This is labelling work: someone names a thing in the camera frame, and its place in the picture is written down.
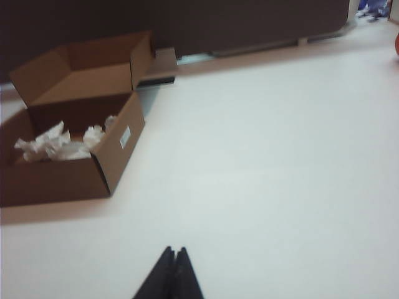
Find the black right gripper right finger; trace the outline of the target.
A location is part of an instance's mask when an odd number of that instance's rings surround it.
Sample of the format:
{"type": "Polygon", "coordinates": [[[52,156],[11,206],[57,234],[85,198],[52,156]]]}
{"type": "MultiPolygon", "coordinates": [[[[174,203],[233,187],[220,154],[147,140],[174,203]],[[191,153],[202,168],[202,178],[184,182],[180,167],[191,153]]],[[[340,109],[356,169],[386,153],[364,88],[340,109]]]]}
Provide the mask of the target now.
{"type": "Polygon", "coordinates": [[[174,298],[204,299],[194,268],[185,247],[176,256],[174,298]]]}

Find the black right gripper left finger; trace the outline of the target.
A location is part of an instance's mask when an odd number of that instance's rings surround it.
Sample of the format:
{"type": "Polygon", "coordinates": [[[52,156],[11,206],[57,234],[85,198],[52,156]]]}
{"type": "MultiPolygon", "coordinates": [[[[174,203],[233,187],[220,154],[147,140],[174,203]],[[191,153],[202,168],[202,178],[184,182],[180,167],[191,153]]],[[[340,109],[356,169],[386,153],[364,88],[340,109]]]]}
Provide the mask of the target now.
{"type": "Polygon", "coordinates": [[[170,246],[167,246],[133,298],[169,298],[174,268],[175,251],[170,246]]]}

